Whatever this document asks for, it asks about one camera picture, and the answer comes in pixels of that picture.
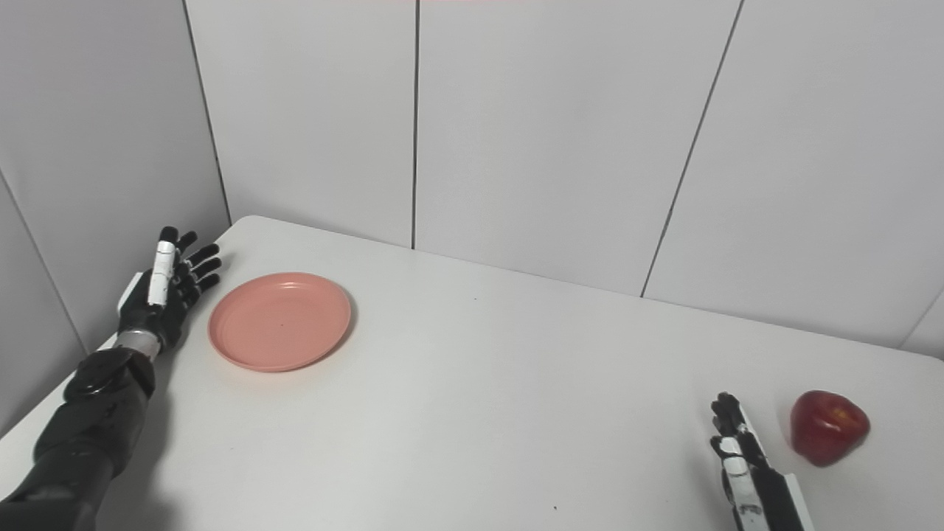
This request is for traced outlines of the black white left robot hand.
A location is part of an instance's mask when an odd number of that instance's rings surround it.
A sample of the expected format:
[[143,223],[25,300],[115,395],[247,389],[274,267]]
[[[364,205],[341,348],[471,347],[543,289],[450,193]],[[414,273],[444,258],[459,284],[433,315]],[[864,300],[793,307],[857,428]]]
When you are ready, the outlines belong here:
[[155,358],[178,346],[193,306],[220,282],[220,246],[209,244],[189,253],[197,239],[193,231],[162,229],[151,268],[136,274],[118,303],[116,347]]

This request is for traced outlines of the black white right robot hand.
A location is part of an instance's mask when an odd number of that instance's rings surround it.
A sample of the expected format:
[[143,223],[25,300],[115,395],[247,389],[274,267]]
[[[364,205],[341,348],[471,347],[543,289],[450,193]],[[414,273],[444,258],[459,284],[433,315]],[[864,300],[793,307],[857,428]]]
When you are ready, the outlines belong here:
[[710,445],[721,461],[722,486],[738,530],[813,530],[796,475],[772,467],[737,397],[711,404],[718,433]]

